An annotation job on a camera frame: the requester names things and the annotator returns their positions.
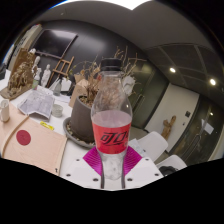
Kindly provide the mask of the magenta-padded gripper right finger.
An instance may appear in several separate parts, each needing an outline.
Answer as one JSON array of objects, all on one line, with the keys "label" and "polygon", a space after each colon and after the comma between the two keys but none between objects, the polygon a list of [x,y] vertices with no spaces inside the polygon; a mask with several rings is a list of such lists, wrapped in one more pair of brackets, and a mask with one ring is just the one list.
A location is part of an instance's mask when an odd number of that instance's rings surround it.
[{"label": "magenta-padded gripper right finger", "polygon": [[123,188],[143,187],[163,177],[149,157],[142,157],[133,148],[128,147],[123,162]]}]

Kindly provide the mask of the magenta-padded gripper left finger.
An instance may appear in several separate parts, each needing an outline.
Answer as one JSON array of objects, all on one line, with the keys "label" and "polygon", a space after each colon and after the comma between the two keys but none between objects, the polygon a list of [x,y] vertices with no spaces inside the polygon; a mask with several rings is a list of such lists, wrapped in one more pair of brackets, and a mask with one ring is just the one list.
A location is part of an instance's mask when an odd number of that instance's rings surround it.
[{"label": "magenta-padded gripper left finger", "polygon": [[82,158],[76,158],[64,178],[84,188],[101,189],[102,162],[97,149],[92,148]]}]

